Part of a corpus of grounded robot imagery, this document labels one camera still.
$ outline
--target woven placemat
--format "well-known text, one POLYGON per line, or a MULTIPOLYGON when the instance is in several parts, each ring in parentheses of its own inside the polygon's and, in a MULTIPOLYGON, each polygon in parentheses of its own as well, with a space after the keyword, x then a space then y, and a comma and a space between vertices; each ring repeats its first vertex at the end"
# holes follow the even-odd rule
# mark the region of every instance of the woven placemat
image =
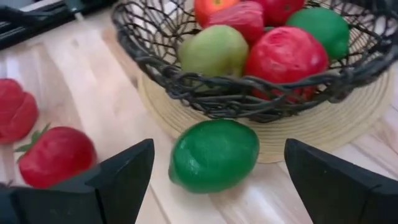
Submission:
MULTIPOLYGON (((260 163, 283 161, 287 138, 330 152, 365 133, 383 115, 392 100, 394 79, 394 72, 390 70, 371 85, 355 89, 342 103, 323 103, 299 116, 266 124, 246 119, 239 119, 239 122, 248 125, 259 136, 260 163)), ((208 119, 199 111, 170 99, 165 90, 146 75, 139 78, 139 94, 151 116, 173 138, 208 119)))

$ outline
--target lime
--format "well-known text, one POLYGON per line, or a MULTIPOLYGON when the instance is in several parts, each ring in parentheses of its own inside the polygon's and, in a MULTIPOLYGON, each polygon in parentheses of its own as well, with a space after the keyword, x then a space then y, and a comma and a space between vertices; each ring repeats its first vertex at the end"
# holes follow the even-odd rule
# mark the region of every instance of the lime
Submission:
POLYGON ((259 139, 235 121, 204 121, 186 130, 174 145, 169 177, 188 191, 204 194, 235 186, 252 171, 259 139))
POLYGON ((347 22, 335 11, 323 7, 302 9, 286 22, 311 33, 325 48, 329 59, 340 59, 349 50, 347 22))

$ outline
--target black wire basket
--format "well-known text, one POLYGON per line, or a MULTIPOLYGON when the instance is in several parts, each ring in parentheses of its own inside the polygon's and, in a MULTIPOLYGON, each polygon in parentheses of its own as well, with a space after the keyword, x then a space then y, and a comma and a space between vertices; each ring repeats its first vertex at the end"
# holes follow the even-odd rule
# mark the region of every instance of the black wire basket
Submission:
POLYGON ((309 0, 306 8, 330 8, 349 24, 349 54, 331 63, 326 72, 280 84, 252 76, 210 78, 183 72, 177 49, 184 39, 200 32, 192 2, 124 1, 116 6, 113 23, 119 43, 151 80, 165 88, 171 99, 210 118, 249 118, 264 123, 325 101, 339 103, 355 88, 376 81, 398 59, 398 4, 394 0, 309 0), (310 100, 297 94, 306 87, 317 89, 310 100), (252 96, 253 90, 269 100, 252 96))

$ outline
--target green fruit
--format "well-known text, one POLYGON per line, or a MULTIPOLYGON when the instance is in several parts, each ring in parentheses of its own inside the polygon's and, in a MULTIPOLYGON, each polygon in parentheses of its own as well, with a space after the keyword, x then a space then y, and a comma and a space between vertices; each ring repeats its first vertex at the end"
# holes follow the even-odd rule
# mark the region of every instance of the green fruit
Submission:
POLYGON ((186 130, 170 158, 172 182, 198 194, 235 186, 252 171, 259 154, 259 139, 235 121, 204 121, 186 130))
POLYGON ((303 9, 293 14, 286 25, 311 33, 325 48, 330 60, 340 59, 348 53, 348 24, 335 11, 323 7, 303 9))
POLYGON ((241 77, 248 53, 249 46, 240 32, 216 25, 184 41, 178 58, 185 72, 202 73, 206 77, 241 77))

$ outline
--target wooden table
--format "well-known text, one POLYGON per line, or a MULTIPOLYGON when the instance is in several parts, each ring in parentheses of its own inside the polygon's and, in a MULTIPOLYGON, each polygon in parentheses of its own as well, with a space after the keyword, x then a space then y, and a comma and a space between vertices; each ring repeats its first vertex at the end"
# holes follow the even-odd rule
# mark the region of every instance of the wooden table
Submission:
MULTIPOLYGON (((81 129, 101 160, 154 139, 155 164, 138 224, 311 223, 283 162, 258 164, 242 184, 219 194, 193 195, 172 184, 167 169, 173 139, 143 107, 136 90, 139 75, 115 41, 108 11, 0 52, 0 78, 20 81, 38 101, 41 115, 34 129, 49 122, 81 129)), ((385 116, 334 154, 398 179, 397 109, 398 88, 385 116)), ((4 165, 14 165, 11 149, 3 149, 1 157, 0 181, 15 175, 23 184, 17 169, 6 175, 4 165)))

